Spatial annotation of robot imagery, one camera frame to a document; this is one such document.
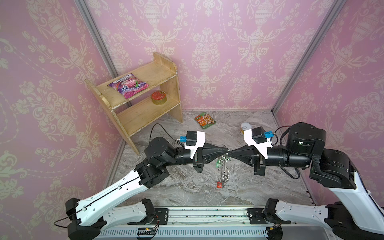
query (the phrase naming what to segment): gray marble surface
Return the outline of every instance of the gray marble surface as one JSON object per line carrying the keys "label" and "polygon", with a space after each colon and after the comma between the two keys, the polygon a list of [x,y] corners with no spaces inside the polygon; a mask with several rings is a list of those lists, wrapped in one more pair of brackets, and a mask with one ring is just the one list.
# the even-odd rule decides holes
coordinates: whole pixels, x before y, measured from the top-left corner
{"label": "gray marble surface", "polygon": [[[240,125],[243,122],[248,122],[253,127],[262,126],[266,131],[277,128],[270,111],[210,111],[209,114],[217,123],[202,130],[194,120],[199,113],[184,111],[183,124],[169,114],[165,114],[154,123],[162,124],[175,139],[185,136],[187,130],[204,131],[207,143],[217,146],[224,144],[230,150],[246,144],[243,134],[240,133]],[[126,145],[115,181],[124,177],[136,164],[143,161],[144,149],[148,145],[149,133],[154,123],[132,136],[141,155],[137,156],[129,145]],[[152,133],[152,138],[157,136],[172,142],[160,126],[155,126]],[[268,198],[295,204],[311,203],[300,179],[289,178],[278,167],[267,167],[264,177],[255,176],[252,167],[236,159],[227,163],[230,169],[228,184],[218,189],[216,187],[218,169],[215,162],[205,164],[201,174],[190,165],[169,166],[167,167],[169,177],[151,189],[126,200],[121,206],[134,204],[143,198],[151,199],[155,206],[265,205]]]}

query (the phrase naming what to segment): snack bag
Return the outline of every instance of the snack bag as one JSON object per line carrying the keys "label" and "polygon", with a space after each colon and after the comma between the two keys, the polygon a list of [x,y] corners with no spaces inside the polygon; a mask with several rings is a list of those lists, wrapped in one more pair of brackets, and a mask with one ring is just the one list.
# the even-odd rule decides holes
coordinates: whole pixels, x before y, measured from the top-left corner
{"label": "snack bag", "polygon": [[207,127],[210,127],[216,123],[216,121],[208,113],[200,113],[200,115],[195,117],[195,120],[204,129],[206,129]]}
{"label": "snack bag", "polygon": [[119,93],[125,97],[125,99],[128,99],[136,93],[146,89],[148,87],[148,83],[138,80],[137,77],[130,73],[108,84],[108,86],[118,90]]}

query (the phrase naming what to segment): orange food package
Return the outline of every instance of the orange food package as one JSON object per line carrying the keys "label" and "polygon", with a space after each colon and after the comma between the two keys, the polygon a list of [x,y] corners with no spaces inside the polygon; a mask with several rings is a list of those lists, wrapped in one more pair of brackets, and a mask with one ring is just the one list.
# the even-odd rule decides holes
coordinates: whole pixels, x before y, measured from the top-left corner
{"label": "orange food package", "polygon": [[195,117],[195,120],[204,129],[206,129],[207,127],[210,127],[216,123],[216,121],[208,113],[200,113],[200,115]]}

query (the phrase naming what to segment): wooden shelf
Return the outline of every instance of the wooden shelf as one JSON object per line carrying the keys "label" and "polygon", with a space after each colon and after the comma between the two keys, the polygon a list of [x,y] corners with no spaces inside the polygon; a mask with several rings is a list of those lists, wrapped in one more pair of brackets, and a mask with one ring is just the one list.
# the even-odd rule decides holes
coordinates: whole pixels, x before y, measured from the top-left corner
{"label": "wooden shelf", "polygon": [[[88,79],[85,79],[85,83],[96,96],[116,129],[137,155],[140,155],[140,153],[131,139],[133,134],[137,133],[166,113],[171,114],[181,123],[183,122],[176,64],[170,59],[161,56],[157,52],[153,53],[153,57],[153,62],[128,72],[133,73],[133,75],[135,75],[139,80],[144,81],[149,85],[147,89],[128,99],[125,99],[125,97],[116,89],[108,86],[111,82],[114,82],[128,73],[111,79],[98,86],[95,86]],[[157,86],[160,86],[160,89],[167,94],[167,101],[164,104],[156,105],[152,102],[151,98],[148,97],[125,109],[121,113],[115,113],[116,108],[148,91],[153,90]]]}
{"label": "wooden shelf", "polygon": [[[127,75],[128,73],[132,73],[137,77],[140,81],[148,83],[148,87],[133,95],[132,97],[125,99],[125,97],[120,94],[118,91],[116,91],[114,88],[111,88],[108,86],[111,82],[116,81],[117,79]],[[97,86],[98,90],[103,94],[103,96],[107,99],[109,104],[111,105],[111,109],[116,109],[120,107],[121,105],[131,101],[132,99],[137,98],[138,96],[152,90],[153,88],[159,86],[160,84],[170,80],[171,78],[174,78],[176,76],[176,73],[171,71],[170,69],[165,68],[163,65],[157,63],[157,62],[151,62],[148,63],[142,67],[136,68],[133,71],[130,71],[128,73],[125,73],[121,76],[118,76],[114,79],[111,79],[105,83],[102,83]]]}
{"label": "wooden shelf", "polygon": [[148,97],[119,113],[118,118],[128,136],[132,136],[179,104],[178,100],[169,95],[162,105],[153,104],[151,97]]}

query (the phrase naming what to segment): pink wallpaper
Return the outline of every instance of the pink wallpaper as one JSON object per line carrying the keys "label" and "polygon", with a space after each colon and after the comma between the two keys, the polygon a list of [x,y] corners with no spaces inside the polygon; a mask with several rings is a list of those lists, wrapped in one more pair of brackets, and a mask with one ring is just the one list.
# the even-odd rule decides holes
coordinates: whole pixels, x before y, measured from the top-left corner
{"label": "pink wallpaper", "polygon": [[333,0],[87,0],[118,72],[176,62],[184,109],[270,109]]}
{"label": "pink wallpaper", "polygon": [[0,239],[67,239],[120,142],[84,79],[111,76],[73,1],[0,2]]}
{"label": "pink wallpaper", "polygon": [[[327,131],[384,205],[384,1],[347,1],[277,116]],[[321,204],[336,196],[308,179]]]}

